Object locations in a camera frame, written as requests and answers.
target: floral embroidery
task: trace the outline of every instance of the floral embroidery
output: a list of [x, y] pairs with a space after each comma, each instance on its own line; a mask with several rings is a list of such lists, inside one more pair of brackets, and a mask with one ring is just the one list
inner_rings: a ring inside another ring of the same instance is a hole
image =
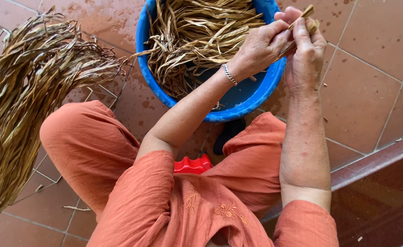
[[196, 205], [194, 205], [194, 201], [197, 195], [200, 195], [197, 193], [197, 191], [195, 191], [195, 188], [193, 186], [191, 187], [187, 187], [188, 190], [191, 190], [193, 193], [189, 193], [185, 195], [185, 198], [183, 198], [183, 206], [185, 206], [185, 208], [188, 210], [189, 214], [192, 214], [194, 212], [194, 208], [196, 207]]
[[235, 206], [235, 204], [232, 204], [231, 206], [222, 204], [220, 207], [215, 208], [215, 212], [218, 215], [223, 216], [223, 217], [232, 217], [232, 216], [237, 217], [238, 216], [244, 224], [246, 224], [246, 225], [248, 225], [250, 227], [249, 222], [247, 221], [247, 219], [244, 216], [238, 215], [234, 211], [234, 209], [236, 209], [236, 208], [237, 207]]

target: hand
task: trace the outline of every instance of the hand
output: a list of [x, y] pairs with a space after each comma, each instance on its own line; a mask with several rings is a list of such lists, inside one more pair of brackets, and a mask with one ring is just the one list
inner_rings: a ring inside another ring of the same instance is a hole
[[284, 31], [287, 28], [285, 21], [277, 20], [252, 29], [239, 51], [227, 63], [231, 76], [239, 82], [272, 64], [290, 36], [289, 30]]
[[[283, 20], [289, 24], [294, 22], [302, 12], [294, 7], [287, 7], [285, 13], [277, 12], [275, 20]], [[308, 97], [319, 91], [320, 71], [323, 66], [323, 54], [326, 41], [319, 30], [309, 35], [305, 22], [310, 25], [313, 20], [303, 18], [296, 20], [293, 37], [297, 44], [295, 54], [287, 56], [285, 68], [286, 85], [290, 95]]]

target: black shoe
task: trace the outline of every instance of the black shoe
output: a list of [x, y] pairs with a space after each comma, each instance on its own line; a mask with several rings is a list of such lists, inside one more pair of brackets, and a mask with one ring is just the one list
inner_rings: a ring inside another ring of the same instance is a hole
[[245, 128], [246, 121], [244, 118], [225, 123], [223, 132], [221, 132], [221, 134], [217, 137], [214, 146], [212, 147], [214, 154], [222, 155], [224, 144], [226, 144], [227, 141], [231, 140]]

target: finger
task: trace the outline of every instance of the finger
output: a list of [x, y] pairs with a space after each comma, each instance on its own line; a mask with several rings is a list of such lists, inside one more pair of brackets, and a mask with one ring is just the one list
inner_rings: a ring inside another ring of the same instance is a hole
[[269, 25], [266, 25], [265, 27], [272, 32], [273, 36], [275, 36], [281, 31], [286, 30], [288, 28], [288, 24], [284, 20], [277, 20]]
[[328, 42], [326, 42], [324, 36], [320, 32], [320, 30], [317, 30], [311, 35], [311, 42], [313, 43], [313, 46], [316, 48], [321, 53], [325, 53], [326, 46]]
[[281, 53], [282, 48], [286, 45], [290, 34], [291, 31], [287, 29], [276, 35], [273, 41], [269, 44], [272, 48], [272, 53], [275, 54], [276, 57]]
[[[305, 20], [305, 24], [306, 26], [312, 25], [313, 23], [313, 19], [311, 18], [307, 18]], [[313, 34], [310, 35], [310, 40], [311, 43], [314, 45], [314, 47], [316, 49], [318, 49], [319, 51], [325, 52], [326, 49], [326, 40], [323, 37], [322, 33], [320, 32], [320, 30], [315, 31]]]
[[275, 18], [276, 21], [277, 21], [277, 20], [283, 20], [283, 21], [285, 21], [286, 23], [288, 23], [288, 19], [287, 19], [285, 13], [276, 12], [274, 18]]
[[305, 20], [302, 17], [296, 20], [296, 25], [293, 29], [293, 37], [298, 50], [306, 51], [309, 49], [314, 49], [307, 31], [307, 27], [305, 26]]
[[299, 18], [302, 15], [302, 11], [300, 11], [299, 9], [296, 9], [293, 6], [288, 6], [285, 9], [285, 15], [286, 15], [286, 22], [288, 24], [292, 24], [295, 20], [297, 20], [297, 18]]

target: knee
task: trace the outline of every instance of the knee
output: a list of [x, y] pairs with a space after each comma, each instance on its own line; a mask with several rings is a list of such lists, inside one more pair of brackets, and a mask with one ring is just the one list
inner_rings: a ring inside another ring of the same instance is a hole
[[94, 111], [96, 106], [96, 102], [70, 103], [49, 115], [40, 127], [43, 146], [59, 142], [63, 137], [74, 136], [75, 132], [82, 128], [81, 125], [90, 120], [89, 113]]

